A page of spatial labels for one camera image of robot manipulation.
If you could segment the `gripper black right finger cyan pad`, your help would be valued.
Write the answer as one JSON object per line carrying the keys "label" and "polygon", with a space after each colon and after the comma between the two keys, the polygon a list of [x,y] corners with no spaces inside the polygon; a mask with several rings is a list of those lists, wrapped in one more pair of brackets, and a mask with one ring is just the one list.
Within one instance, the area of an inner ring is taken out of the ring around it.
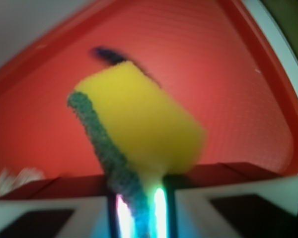
{"label": "gripper black right finger cyan pad", "polygon": [[298,176],[218,163],[162,184],[169,238],[298,238]]}

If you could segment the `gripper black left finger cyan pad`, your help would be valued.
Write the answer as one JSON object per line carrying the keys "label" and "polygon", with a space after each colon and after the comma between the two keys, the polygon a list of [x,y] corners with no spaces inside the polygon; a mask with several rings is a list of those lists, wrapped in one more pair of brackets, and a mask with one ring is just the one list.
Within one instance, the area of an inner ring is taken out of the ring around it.
{"label": "gripper black left finger cyan pad", "polygon": [[127,238],[103,175],[32,181],[0,196],[0,238]]}

